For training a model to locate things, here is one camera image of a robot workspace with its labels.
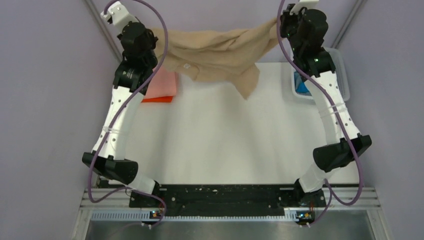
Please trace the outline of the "beige t shirt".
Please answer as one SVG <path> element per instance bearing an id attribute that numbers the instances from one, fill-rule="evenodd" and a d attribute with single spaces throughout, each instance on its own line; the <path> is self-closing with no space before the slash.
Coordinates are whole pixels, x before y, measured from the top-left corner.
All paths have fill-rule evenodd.
<path id="1" fill-rule="evenodd" d="M 229 82 L 247 100 L 259 82 L 256 62 L 279 43 L 277 22 L 273 18 L 254 28 L 229 31 L 165 32 L 156 27 L 154 53 L 164 58 L 167 71 L 199 83 Z"/>

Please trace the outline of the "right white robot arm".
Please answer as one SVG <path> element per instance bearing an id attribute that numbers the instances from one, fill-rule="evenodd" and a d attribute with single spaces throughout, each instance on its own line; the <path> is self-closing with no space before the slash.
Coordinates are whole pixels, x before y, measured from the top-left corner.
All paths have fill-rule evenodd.
<path id="1" fill-rule="evenodd" d="M 354 124 L 342 97 L 336 65 L 323 47 L 328 31 L 327 16 L 315 8 L 316 0 L 300 0 L 279 9 L 278 40 L 289 42 L 290 53 L 283 54 L 300 75 L 321 118 L 326 145 L 312 152 L 313 164 L 296 180 L 293 200 L 307 206 L 332 174 L 355 162 L 372 144 Z"/>

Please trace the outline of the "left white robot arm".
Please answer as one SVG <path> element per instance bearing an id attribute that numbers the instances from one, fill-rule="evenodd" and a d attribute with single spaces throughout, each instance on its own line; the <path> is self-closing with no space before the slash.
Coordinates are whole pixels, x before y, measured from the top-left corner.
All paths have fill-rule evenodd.
<path id="1" fill-rule="evenodd" d="M 157 183 L 142 173 L 138 162 L 126 159 L 126 146 L 147 81 L 158 64 L 154 54 L 158 39 L 140 22 L 127 23 L 118 38 L 123 60 L 114 74 L 108 113 L 99 139 L 91 152 L 83 154 L 82 162 L 99 176 L 142 192 L 141 200 L 154 207 L 161 198 Z"/>

